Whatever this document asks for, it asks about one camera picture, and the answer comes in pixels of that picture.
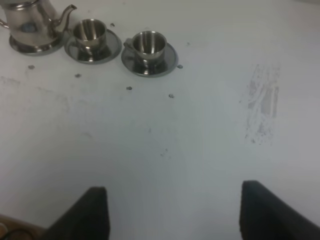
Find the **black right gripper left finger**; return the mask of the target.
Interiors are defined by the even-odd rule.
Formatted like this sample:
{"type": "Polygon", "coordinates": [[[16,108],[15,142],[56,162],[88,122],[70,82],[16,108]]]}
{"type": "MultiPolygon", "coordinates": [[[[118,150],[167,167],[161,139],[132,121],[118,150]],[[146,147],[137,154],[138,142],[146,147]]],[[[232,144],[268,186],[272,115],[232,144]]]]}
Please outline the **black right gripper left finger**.
{"type": "Polygon", "coordinates": [[[110,218],[104,187],[91,187],[44,233],[46,240],[108,240],[110,218]]]}

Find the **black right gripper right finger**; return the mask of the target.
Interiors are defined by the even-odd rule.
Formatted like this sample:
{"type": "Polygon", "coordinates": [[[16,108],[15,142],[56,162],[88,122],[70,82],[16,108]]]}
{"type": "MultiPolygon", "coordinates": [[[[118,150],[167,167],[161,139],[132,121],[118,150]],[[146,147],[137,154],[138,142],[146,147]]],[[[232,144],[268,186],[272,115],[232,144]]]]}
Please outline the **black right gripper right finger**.
{"type": "Polygon", "coordinates": [[[243,240],[318,240],[320,227],[298,213],[264,185],[241,186],[239,230],[243,240]]]}

